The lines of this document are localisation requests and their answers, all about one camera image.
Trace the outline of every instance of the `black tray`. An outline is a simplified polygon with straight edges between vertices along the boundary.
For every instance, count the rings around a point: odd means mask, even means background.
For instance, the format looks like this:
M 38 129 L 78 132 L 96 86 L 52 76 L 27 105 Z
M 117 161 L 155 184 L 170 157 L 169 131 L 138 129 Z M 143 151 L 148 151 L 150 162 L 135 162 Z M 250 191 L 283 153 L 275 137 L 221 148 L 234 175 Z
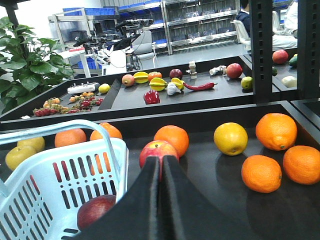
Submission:
M 153 140 L 160 127 L 177 125 L 188 132 L 190 139 L 180 166 L 197 189 L 225 216 L 266 240 L 319 239 L 320 183 L 300 185 L 289 180 L 282 171 L 281 187 L 273 193 L 262 194 L 249 190 L 242 182 L 241 167 L 246 157 L 265 155 L 282 166 L 284 151 L 266 149 L 255 136 L 257 122 L 267 113 L 293 117 L 298 126 L 296 144 L 320 150 L 320 130 L 287 101 L 110 119 L 109 122 L 121 131 L 129 149 L 129 187 L 141 171 L 139 155 L 143 147 Z M 249 141 L 243 154 L 227 156 L 215 146 L 214 130 L 226 122 L 236 122 L 246 128 Z M 46 138 L 47 148 L 52 148 L 53 140 L 54 136 Z M 10 144 L 2 146 L 1 161 L 11 147 Z M 0 164 L 0 176 L 5 180 L 10 171 L 4 162 Z
M 277 69 L 278 74 L 272 77 L 272 85 L 275 87 L 278 92 L 275 93 L 278 100 L 296 100 L 299 98 L 297 87 L 286 87 L 281 82 L 281 79 L 287 76 L 297 77 L 297 68 L 289 66 L 289 60 L 294 56 L 294 54 L 298 53 L 297 48 L 288 48 L 285 49 L 288 53 L 288 61 L 285 64 L 275 64 L 273 66 Z M 252 62 L 252 55 L 246 54 L 244 55 L 250 62 Z
M 135 86 L 125 88 L 124 85 L 121 84 L 121 79 L 124 73 L 64 81 L 53 89 L 44 92 L 43 94 L 1 115 L 0 131 L 34 128 L 79 118 L 98 121 L 253 103 L 253 92 L 242 90 L 240 78 L 229 79 L 222 75 L 210 77 L 209 69 L 220 65 L 227 66 L 231 63 L 241 64 L 243 68 L 243 74 L 241 77 L 252 75 L 251 63 L 244 56 L 196 62 L 196 70 L 198 72 L 196 80 L 191 79 L 191 77 L 186 73 L 186 70 L 188 70 L 188 64 L 146 70 L 147 73 L 153 71 L 161 72 L 163 78 L 168 82 L 170 81 L 170 71 L 178 68 L 185 73 L 183 79 L 191 85 L 201 85 L 207 82 L 218 83 L 214 89 L 197 92 L 185 89 L 183 93 L 177 93 L 173 96 L 168 96 L 167 92 L 164 90 L 159 92 L 160 103 L 150 105 L 146 105 L 143 99 L 144 93 L 150 90 L 148 83 L 136 84 Z M 111 85 L 110 91 L 106 95 L 102 95 L 102 97 L 104 97 L 102 104 L 99 107 L 94 107 L 92 111 L 63 115 L 55 114 L 43 117 L 32 116 L 30 119 L 21 119 L 22 116 L 32 115 L 33 109 L 40 108 L 49 98 L 61 98 L 63 99 L 63 105 L 72 106 L 68 104 L 71 94 L 67 94 L 67 88 L 73 83 L 78 85 L 86 82 L 98 82 L 100 84 L 108 83 Z
M 291 103 L 320 130 L 320 98 L 294 100 Z

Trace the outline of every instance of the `dark red apple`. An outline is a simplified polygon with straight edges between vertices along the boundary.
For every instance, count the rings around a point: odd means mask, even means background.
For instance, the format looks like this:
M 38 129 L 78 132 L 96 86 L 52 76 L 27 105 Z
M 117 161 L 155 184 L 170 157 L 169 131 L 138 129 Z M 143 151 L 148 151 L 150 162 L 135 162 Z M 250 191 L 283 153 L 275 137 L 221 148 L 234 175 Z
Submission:
M 140 168 L 142 168 L 145 165 L 147 157 L 159 157 L 159 160 L 160 160 L 159 179 L 161 181 L 163 157 L 166 155 L 172 155 L 176 157 L 178 161 L 180 160 L 177 150 L 167 141 L 163 141 L 163 140 L 151 141 L 144 146 L 144 148 L 140 153 L 140 158 L 139 158 Z
M 226 75 L 231 79 L 237 79 L 241 76 L 243 69 L 239 63 L 231 63 L 225 69 Z
M 80 231 L 89 227 L 116 204 L 115 195 L 101 195 L 85 202 L 78 210 L 76 220 Z
M 272 54 L 272 60 L 276 64 L 284 64 L 289 58 L 288 53 L 285 50 L 277 50 Z
M 182 73 L 182 71 L 180 70 L 180 69 L 172 69 L 171 71 L 170 71 L 170 73 L 169 73 L 169 77 L 171 78 L 171 79 L 173 79 L 173 78 L 178 78 L 178 79 L 182 79 L 182 77 L 183 77 L 183 73 Z

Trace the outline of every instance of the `person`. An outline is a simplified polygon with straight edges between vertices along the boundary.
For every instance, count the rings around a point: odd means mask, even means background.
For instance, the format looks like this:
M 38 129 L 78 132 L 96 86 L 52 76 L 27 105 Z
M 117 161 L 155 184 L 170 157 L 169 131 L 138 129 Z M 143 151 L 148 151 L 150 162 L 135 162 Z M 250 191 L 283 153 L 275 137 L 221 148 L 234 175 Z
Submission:
M 246 32 L 250 37 L 250 5 L 249 0 L 240 0 L 241 10 L 235 17 L 243 23 Z M 272 48 L 275 49 L 290 49 L 296 48 L 298 45 L 297 39 L 292 35 L 273 35 L 272 36 Z
M 235 17 L 236 20 L 243 22 L 246 32 L 250 37 L 250 6 L 248 0 L 240 0 L 241 10 Z
M 284 33 L 297 38 L 298 35 L 298 0 L 294 0 L 284 15 Z

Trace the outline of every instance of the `shopping basket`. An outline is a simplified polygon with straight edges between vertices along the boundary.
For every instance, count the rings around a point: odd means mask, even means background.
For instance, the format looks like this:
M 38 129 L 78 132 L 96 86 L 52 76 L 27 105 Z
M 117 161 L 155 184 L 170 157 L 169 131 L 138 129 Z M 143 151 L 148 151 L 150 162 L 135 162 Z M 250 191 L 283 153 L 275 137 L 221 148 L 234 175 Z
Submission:
M 0 135 L 0 145 L 61 131 L 98 130 L 103 139 L 39 152 L 0 180 L 1 240 L 67 240 L 76 235 L 77 212 L 89 199 L 127 191 L 128 149 L 100 125 L 71 120 Z

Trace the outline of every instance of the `garlic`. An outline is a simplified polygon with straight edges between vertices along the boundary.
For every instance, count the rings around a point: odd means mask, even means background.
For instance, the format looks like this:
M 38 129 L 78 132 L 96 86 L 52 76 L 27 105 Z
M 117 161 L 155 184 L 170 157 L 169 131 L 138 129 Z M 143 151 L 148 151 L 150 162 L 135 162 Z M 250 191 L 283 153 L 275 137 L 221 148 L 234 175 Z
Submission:
M 168 93 L 169 96 L 175 93 L 181 93 L 179 88 L 177 88 L 177 86 L 173 82 L 168 83 L 168 86 L 166 87 L 166 92 Z

